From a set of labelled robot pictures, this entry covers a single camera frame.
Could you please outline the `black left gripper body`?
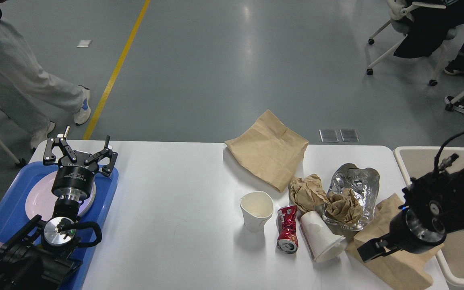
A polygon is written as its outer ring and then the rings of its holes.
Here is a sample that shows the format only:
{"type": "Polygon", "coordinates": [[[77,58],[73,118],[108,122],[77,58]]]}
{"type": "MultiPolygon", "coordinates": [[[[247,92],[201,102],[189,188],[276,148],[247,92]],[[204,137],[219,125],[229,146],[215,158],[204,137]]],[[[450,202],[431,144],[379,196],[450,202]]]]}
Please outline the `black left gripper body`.
{"type": "Polygon", "coordinates": [[[73,196],[76,201],[90,198],[99,165],[95,162],[83,165],[82,160],[73,163],[69,159],[60,159],[58,166],[52,187],[53,195],[60,199],[73,196]]]}

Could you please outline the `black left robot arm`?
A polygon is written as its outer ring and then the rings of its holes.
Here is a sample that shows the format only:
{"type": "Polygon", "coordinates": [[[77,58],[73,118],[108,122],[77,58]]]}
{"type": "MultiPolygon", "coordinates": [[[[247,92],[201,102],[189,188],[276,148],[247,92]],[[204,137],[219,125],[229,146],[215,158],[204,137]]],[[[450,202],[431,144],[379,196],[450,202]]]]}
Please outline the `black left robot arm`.
{"type": "Polygon", "coordinates": [[[0,290],[57,290],[83,262],[72,258],[76,249],[102,241],[98,222],[81,222],[79,209],[91,196],[95,177],[112,176],[118,154],[105,139],[101,151],[73,150],[69,128],[48,139],[43,165],[57,165],[50,192],[56,197],[48,220],[35,215],[0,248],[0,290]]]}

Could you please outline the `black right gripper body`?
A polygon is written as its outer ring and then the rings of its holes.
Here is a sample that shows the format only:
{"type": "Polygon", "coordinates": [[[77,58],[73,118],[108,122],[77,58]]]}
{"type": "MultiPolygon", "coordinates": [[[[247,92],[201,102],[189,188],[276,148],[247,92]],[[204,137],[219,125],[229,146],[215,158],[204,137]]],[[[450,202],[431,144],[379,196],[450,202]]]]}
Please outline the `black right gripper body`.
{"type": "Polygon", "coordinates": [[[401,210],[390,222],[388,249],[421,254],[446,240],[445,233],[427,229],[412,209],[401,210]]]}

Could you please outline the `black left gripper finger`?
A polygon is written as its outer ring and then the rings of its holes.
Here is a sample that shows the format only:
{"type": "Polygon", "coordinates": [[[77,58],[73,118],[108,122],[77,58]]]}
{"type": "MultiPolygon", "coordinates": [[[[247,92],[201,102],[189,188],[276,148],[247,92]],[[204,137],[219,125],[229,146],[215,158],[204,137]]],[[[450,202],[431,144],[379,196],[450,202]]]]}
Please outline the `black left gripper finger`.
{"type": "Polygon", "coordinates": [[[93,174],[101,173],[105,177],[109,177],[113,170],[118,157],[118,153],[112,150],[109,145],[110,136],[105,139],[104,148],[94,154],[89,154],[87,158],[83,160],[83,166],[86,167],[93,174]],[[108,159],[108,164],[100,165],[100,161],[108,159]]]}
{"type": "Polygon", "coordinates": [[[67,142],[70,126],[66,126],[63,133],[58,134],[56,137],[47,139],[45,151],[43,154],[43,165],[58,167],[74,166],[79,161],[76,152],[67,142]]]}

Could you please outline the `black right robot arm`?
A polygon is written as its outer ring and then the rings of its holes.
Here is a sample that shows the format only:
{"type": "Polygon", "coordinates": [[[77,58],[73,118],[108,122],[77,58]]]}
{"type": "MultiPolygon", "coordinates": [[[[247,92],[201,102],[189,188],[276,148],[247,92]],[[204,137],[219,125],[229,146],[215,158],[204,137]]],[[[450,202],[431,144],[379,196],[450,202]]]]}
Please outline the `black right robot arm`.
{"type": "Polygon", "coordinates": [[[443,160],[440,155],[458,133],[444,141],[433,160],[433,170],[412,178],[404,188],[405,203],[391,220],[389,232],[358,247],[363,262],[392,255],[397,251],[421,254],[442,244],[448,233],[464,230],[464,169],[446,169],[459,157],[454,153],[443,160]]]}

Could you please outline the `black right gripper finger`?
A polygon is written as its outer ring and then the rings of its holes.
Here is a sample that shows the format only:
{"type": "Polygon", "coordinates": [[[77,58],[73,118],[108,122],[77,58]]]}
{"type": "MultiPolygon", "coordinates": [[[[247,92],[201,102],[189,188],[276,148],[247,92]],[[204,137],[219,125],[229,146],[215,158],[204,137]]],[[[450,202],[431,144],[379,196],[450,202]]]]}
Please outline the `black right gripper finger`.
{"type": "Polygon", "coordinates": [[[396,251],[398,251],[398,246],[392,243],[389,236],[370,239],[357,248],[357,252],[364,263],[378,257],[392,255],[396,251]]]}

